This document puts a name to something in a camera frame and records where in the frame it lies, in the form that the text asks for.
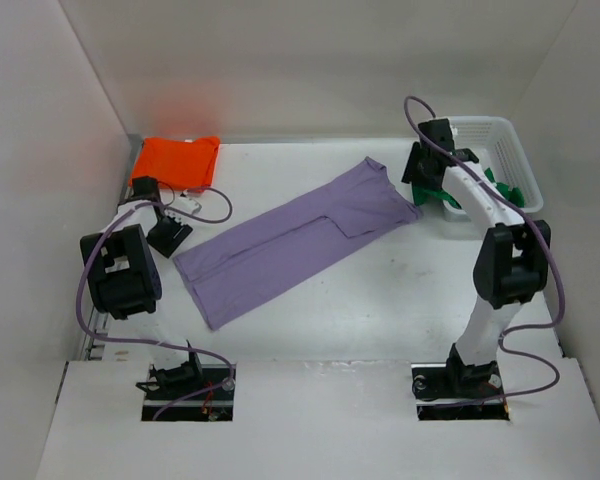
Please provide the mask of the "green t-shirt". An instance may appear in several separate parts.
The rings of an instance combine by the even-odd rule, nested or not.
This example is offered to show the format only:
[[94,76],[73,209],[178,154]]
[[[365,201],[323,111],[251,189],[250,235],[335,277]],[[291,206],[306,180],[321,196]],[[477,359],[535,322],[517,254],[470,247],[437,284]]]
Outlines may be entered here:
[[[484,174],[491,182],[491,184],[507,201],[519,208],[523,208],[525,206],[524,196],[522,194],[522,191],[518,187],[511,187],[506,183],[497,181],[491,168],[486,168],[484,170]],[[416,206],[423,205],[427,203],[430,199],[438,199],[442,201],[447,201],[454,208],[461,208],[460,204],[444,190],[433,191],[414,185],[411,185],[411,189],[414,204]]]

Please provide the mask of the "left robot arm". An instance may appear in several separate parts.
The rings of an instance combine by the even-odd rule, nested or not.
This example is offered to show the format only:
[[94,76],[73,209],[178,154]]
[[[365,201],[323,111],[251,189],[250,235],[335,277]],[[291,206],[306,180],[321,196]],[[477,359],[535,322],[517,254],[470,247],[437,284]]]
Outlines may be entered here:
[[137,387],[150,400],[194,398],[204,387],[204,373],[196,353],[172,350],[166,343],[184,345],[173,332],[153,317],[162,298],[162,284],[152,253],[168,259],[192,233],[192,228],[174,213],[159,207],[139,208],[143,202],[161,200],[159,181],[139,177],[131,182],[131,195],[119,205],[112,229],[95,257],[87,283],[92,302],[101,313],[132,322],[136,335],[155,340],[148,379]]

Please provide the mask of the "lavender t-shirt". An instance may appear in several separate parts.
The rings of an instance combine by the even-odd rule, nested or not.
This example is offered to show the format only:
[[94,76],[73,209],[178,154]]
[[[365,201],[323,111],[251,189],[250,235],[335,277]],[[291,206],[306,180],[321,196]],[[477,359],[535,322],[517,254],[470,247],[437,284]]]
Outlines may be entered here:
[[386,166],[367,157],[329,183],[184,251],[174,264],[206,325],[217,331],[421,216]]

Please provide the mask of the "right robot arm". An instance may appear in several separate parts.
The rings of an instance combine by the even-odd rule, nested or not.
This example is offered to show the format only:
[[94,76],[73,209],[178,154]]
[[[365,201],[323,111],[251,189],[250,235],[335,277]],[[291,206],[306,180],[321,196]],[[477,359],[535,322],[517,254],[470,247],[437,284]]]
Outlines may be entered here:
[[482,236],[472,279],[477,298],[469,322],[441,366],[415,367],[413,392],[421,401],[474,400],[502,393],[497,351],[503,332],[548,279],[543,246],[550,227],[527,224],[469,149],[455,146],[446,119],[418,126],[403,182],[455,200]]

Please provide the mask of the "orange t-shirt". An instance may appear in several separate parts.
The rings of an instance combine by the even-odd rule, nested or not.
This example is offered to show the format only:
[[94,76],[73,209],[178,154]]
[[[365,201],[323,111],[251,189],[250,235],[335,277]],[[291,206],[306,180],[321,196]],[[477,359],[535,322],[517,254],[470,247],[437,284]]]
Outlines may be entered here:
[[178,191],[210,187],[220,145],[221,140],[216,136],[193,141],[146,138],[131,179],[152,177]]

